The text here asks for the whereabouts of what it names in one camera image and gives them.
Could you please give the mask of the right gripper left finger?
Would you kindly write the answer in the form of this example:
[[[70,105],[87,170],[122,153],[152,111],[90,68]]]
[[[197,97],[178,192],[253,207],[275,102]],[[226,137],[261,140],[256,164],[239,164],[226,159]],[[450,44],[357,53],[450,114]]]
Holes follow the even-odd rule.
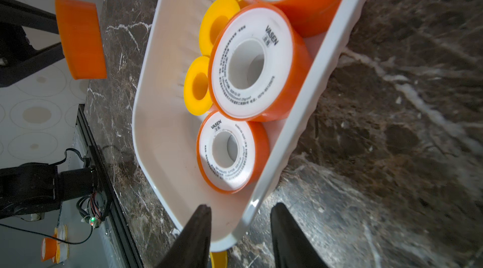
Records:
[[[206,267],[211,244],[212,211],[199,205],[156,267]]]

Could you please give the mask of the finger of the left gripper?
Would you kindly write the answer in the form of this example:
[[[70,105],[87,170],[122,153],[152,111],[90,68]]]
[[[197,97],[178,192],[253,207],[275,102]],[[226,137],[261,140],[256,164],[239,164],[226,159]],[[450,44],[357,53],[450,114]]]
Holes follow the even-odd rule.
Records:
[[[59,34],[54,14],[16,0],[1,0],[1,23]]]
[[[1,24],[2,88],[11,86],[63,58],[61,43],[36,50],[21,26]]]

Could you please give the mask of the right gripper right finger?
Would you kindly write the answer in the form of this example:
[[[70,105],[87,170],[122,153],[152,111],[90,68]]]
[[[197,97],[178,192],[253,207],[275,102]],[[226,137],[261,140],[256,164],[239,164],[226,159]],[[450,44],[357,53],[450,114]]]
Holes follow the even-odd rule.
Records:
[[[271,209],[270,227],[276,267],[328,268],[285,204],[277,203]]]

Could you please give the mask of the orange tape roll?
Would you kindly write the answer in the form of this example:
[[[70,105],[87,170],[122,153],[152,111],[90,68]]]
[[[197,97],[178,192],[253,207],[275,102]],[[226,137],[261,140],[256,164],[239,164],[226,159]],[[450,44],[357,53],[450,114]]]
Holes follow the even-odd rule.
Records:
[[[79,0],[55,0],[55,14],[71,76],[75,80],[106,79],[96,5]]]
[[[279,8],[247,6],[216,40],[208,71],[211,98],[232,120],[285,119],[312,63],[304,40]]]

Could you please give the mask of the white plastic storage box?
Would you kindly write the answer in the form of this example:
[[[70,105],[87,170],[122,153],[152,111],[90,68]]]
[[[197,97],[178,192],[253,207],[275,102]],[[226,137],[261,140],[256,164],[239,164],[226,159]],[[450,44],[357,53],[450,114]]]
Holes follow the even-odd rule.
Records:
[[[328,32],[306,39],[314,58],[285,120],[269,122],[270,157],[259,181],[225,195],[208,186],[196,160],[203,119],[184,104],[187,70],[199,55],[197,33],[214,0],[158,0],[133,105],[137,161],[174,225],[182,230],[199,205],[212,210],[212,252],[236,245],[249,231],[266,196],[275,190],[309,117],[327,87],[367,0],[342,0]]]

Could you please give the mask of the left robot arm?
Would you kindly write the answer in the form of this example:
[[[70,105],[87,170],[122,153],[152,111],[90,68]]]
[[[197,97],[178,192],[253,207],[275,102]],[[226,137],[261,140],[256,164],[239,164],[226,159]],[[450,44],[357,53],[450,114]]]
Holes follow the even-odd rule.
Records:
[[[89,81],[106,77],[94,3],[54,0],[48,12],[1,0],[2,218],[93,194],[98,175],[66,159]]]

